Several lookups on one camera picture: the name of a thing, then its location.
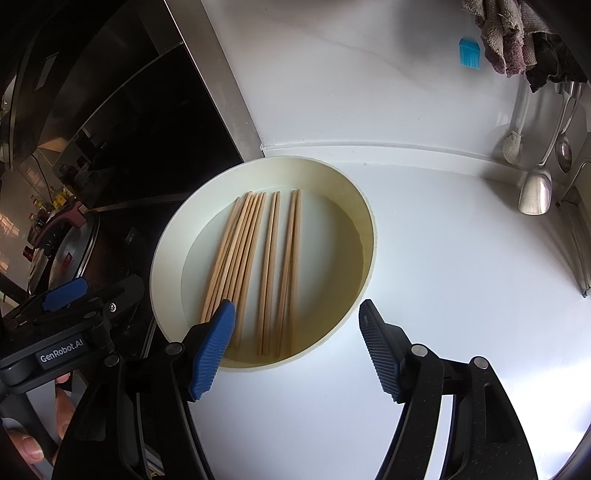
metal spoon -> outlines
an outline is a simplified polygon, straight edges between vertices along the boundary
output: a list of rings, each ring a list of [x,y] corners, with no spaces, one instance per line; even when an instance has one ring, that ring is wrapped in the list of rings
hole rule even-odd
[[[570,172],[570,169],[573,166],[573,151],[570,148],[570,142],[569,139],[566,138],[565,133],[569,128],[571,121],[573,120],[574,113],[577,110],[582,93],[583,84],[579,83],[577,86],[577,94],[574,99],[573,110],[571,111],[569,119],[567,120],[562,131],[559,133],[556,143],[554,144],[554,153],[556,154],[556,159],[558,159],[558,166],[564,173]]]
[[[521,213],[525,213],[526,215],[542,215],[550,209],[550,202],[552,200],[552,177],[550,176],[550,171],[546,168],[546,161],[556,143],[556,138],[560,132],[560,127],[562,126],[562,121],[566,115],[566,108],[571,96],[572,93],[567,96],[563,91],[562,109],[550,145],[548,146],[542,161],[537,165],[534,165],[525,177],[525,181],[521,187],[521,193],[519,194],[519,211]]]

bowl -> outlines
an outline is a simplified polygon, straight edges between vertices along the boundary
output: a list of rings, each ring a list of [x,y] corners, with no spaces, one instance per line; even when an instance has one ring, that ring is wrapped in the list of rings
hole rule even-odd
[[[256,322],[271,194],[281,194],[272,297],[272,318],[276,319],[294,189],[301,189],[295,354],[259,356]],[[199,321],[232,206],[249,191],[268,194],[254,249],[240,348],[228,348],[222,368],[279,365],[320,346],[359,306],[374,265],[374,217],[363,194],[336,168],[303,157],[262,158],[238,165],[193,193],[158,243],[150,295],[154,316],[168,341],[182,341]]]

towel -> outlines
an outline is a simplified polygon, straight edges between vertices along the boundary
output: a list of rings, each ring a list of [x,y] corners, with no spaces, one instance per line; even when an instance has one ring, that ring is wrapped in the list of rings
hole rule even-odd
[[[525,71],[524,25],[517,0],[462,0],[476,17],[484,55],[497,73],[511,77]]]
[[[534,33],[553,33],[521,0],[462,0],[462,6],[476,17],[486,59],[508,77],[537,64]]]
[[[523,22],[523,59],[528,69],[538,62],[535,58],[534,33],[554,33],[540,16],[525,2],[521,2],[521,21]]]
[[[537,64],[525,72],[532,92],[542,88],[548,80],[587,82],[587,76],[559,35],[534,33],[532,37]]]

white countertop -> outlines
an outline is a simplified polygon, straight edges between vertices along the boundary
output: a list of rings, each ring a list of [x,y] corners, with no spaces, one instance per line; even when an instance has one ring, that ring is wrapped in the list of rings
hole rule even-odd
[[[528,437],[540,479],[591,421],[591,299],[553,208],[517,212],[515,186],[457,173],[336,164],[366,194],[378,253],[366,298],[442,358],[488,358]],[[451,397],[427,472],[439,479]],[[193,417],[219,480],[374,478],[402,407],[381,389],[352,317],[304,358],[220,371]]]

finger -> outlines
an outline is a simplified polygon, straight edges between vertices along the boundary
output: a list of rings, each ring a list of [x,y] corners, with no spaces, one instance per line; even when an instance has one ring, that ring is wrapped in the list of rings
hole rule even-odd
[[[63,440],[74,415],[74,404],[61,388],[56,387],[57,434]]]
[[[65,383],[70,378],[70,374],[62,375],[61,377],[56,378],[56,383]]]
[[[15,432],[13,430],[8,431],[8,436],[26,463],[32,465],[43,460],[41,445],[33,437],[26,433]]]

